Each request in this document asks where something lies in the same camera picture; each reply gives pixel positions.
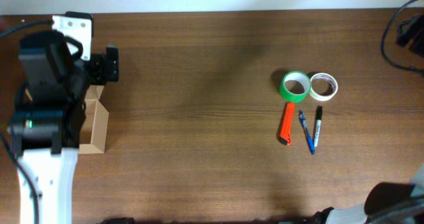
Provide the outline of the green tape roll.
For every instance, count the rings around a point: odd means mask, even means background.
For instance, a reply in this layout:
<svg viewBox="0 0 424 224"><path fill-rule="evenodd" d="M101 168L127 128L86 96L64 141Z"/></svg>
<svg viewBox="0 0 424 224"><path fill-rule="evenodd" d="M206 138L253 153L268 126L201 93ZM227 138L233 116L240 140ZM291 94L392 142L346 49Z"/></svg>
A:
<svg viewBox="0 0 424 224"><path fill-rule="evenodd" d="M289 102L303 101L311 90L311 81L303 72L288 72L281 81L280 95Z"/></svg>

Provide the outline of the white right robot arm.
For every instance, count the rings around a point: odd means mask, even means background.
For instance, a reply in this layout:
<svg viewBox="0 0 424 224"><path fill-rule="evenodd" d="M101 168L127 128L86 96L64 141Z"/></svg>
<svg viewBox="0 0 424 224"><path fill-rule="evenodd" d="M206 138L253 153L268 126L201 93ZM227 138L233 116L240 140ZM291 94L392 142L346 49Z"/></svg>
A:
<svg viewBox="0 0 424 224"><path fill-rule="evenodd" d="M412 43L409 49L423 56L423 15L399 22L396 44ZM365 203L348 209L328 207L304 223L422 223L423 167L408 183L380 182L371 190Z"/></svg>

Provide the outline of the white masking tape roll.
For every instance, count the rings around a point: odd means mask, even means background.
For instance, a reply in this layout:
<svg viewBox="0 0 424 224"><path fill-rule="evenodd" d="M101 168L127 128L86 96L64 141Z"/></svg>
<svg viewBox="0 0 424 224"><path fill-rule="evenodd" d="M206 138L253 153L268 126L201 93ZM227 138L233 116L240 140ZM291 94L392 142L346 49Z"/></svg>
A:
<svg viewBox="0 0 424 224"><path fill-rule="evenodd" d="M316 73L310 78L310 96L317 101L329 101L339 90L337 80L327 73Z"/></svg>

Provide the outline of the brown cardboard box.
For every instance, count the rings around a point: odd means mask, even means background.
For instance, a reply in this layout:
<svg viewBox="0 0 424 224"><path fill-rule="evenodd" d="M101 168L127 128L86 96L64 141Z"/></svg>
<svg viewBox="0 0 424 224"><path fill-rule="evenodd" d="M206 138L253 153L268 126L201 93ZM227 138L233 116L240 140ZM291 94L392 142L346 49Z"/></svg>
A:
<svg viewBox="0 0 424 224"><path fill-rule="evenodd" d="M17 112L15 127L21 156L75 159L79 154L102 154L109 112L100 103L103 86L92 85L69 103L31 100Z"/></svg>

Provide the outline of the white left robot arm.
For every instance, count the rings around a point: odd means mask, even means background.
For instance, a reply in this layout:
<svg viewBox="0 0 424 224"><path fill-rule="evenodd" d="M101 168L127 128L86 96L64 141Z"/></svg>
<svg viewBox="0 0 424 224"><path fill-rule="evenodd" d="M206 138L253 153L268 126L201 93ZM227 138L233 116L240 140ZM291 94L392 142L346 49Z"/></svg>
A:
<svg viewBox="0 0 424 224"><path fill-rule="evenodd" d="M105 85L119 79L119 51L91 51L93 17L68 11L21 39L26 81L15 94L5 149L17 168L21 223L71 223L81 154L105 151Z"/></svg>

